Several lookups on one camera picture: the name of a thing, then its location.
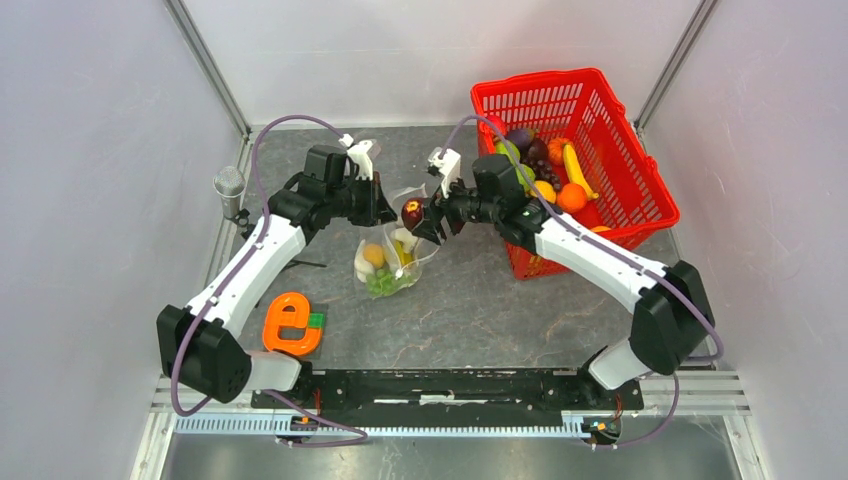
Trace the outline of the yellow orange lemon fruit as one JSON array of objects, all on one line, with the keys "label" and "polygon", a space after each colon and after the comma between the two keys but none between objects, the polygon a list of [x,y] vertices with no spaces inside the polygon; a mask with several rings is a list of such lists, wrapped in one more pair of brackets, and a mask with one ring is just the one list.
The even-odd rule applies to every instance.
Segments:
[{"label": "yellow orange lemon fruit", "polygon": [[383,247],[375,243],[367,243],[363,246],[362,257],[374,269],[381,269],[386,262]]}]

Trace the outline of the dark red plum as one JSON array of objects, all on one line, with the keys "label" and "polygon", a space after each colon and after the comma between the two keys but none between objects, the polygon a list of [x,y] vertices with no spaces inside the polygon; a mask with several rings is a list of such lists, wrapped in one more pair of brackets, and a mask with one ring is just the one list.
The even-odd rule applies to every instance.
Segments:
[{"label": "dark red plum", "polygon": [[414,232],[425,220],[426,198],[411,197],[405,201],[401,209],[401,220],[404,228]]}]

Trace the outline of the clear dotted zip top bag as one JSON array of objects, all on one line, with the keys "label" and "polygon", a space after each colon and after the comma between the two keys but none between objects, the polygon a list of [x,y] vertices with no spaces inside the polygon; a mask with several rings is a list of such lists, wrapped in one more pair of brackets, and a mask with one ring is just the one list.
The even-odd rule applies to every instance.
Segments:
[{"label": "clear dotted zip top bag", "polygon": [[401,218],[364,228],[353,257],[354,277],[370,298],[388,297],[415,285],[439,250],[439,245],[414,236]]}]

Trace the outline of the white mushroom toy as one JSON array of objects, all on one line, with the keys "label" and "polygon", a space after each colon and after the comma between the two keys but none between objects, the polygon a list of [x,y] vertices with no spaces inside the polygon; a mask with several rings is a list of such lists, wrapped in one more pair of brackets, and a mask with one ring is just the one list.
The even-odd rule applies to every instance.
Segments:
[{"label": "white mushroom toy", "polygon": [[404,253],[411,254],[416,248],[419,238],[414,236],[409,230],[404,227],[396,228],[389,234],[393,241],[397,241],[401,245]]}]

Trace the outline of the yellow green pepper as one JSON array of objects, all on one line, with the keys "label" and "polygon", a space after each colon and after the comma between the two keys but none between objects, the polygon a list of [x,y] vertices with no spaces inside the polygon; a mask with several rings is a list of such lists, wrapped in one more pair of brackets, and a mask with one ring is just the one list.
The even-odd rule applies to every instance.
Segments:
[{"label": "yellow green pepper", "polygon": [[404,267],[404,266],[410,264],[413,261],[412,254],[410,252],[407,252],[404,249],[404,243],[403,242],[400,242],[398,240],[393,240],[392,244],[393,244],[395,252],[398,256],[399,265],[401,267]]}]

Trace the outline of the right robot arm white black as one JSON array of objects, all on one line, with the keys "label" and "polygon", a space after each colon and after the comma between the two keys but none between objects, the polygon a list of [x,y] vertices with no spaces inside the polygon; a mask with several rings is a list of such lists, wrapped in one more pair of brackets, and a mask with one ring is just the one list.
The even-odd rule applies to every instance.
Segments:
[{"label": "right robot arm white black", "polygon": [[490,224],[507,243],[579,274],[631,313],[629,335],[582,366],[577,392],[585,405],[606,406],[637,377],[673,374],[706,338],[723,351],[693,265],[648,260],[592,232],[550,204],[523,165],[506,155],[476,159],[471,188],[459,176],[460,157],[453,150],[436,149],[428,171],[440,178],[438,189],[407,200],[400,211],[413,235],[442,244],[467,223]]}]

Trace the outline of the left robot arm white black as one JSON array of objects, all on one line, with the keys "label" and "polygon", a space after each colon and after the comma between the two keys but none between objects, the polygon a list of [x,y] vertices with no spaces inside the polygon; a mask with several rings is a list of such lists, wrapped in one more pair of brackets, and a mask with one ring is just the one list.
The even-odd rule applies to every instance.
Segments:
[{"label": "left robot arm white black", "polygon": [[373,227],[396,221],[373,160],[379,147],[318,145],[304,168],[268,200],[241,249],[186,306],[167,305],[156,320],[164,375],[220,403],[245,390],[275,390],[290,407],[306,405],[313,379],[284,353],[248,351],[238,341],[250,313],[283,268],[335,218]]}]

